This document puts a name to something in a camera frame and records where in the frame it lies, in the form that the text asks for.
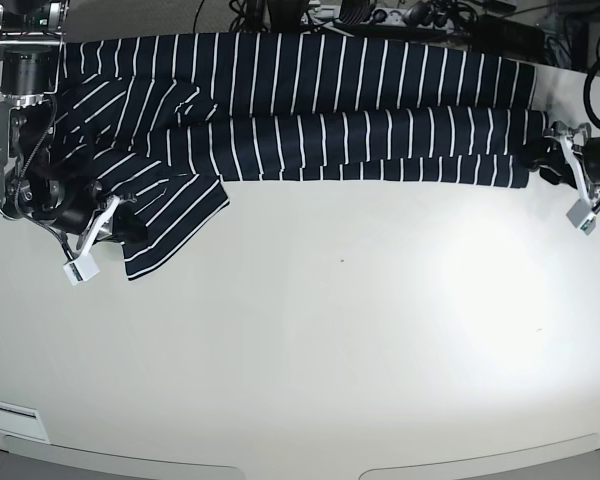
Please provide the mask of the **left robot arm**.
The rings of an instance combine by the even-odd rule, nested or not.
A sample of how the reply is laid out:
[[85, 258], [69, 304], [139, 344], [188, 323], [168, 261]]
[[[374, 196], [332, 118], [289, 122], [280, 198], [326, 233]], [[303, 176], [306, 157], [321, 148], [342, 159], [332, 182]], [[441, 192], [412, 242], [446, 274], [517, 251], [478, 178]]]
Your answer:
[[580, 199], [597, 212], [600, 210], [600, 118], [591, 99], [595, 78], [600, 79], [600, 55], [584, 81], [583, 103], [588, 121], [575, 128], [554, 122], [540, 139], [525, 145], [522, 164], [531, 172], [538, 171], [553, 185], [566, 184], [576, 189]]

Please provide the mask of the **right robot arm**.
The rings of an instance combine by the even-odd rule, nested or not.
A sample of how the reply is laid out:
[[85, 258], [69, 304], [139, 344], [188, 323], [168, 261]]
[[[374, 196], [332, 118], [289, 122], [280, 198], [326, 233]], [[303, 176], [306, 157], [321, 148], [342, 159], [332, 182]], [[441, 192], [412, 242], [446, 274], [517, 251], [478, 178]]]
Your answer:
[[0, 214], [33, 222], [64, 249], [68, 235], [84, 245], [89, 233], [140, 243], [148, 232], [131, 212], [133, 195], [107, 194], [51, 159], [68, 10], [66, 1], [0, 1]]

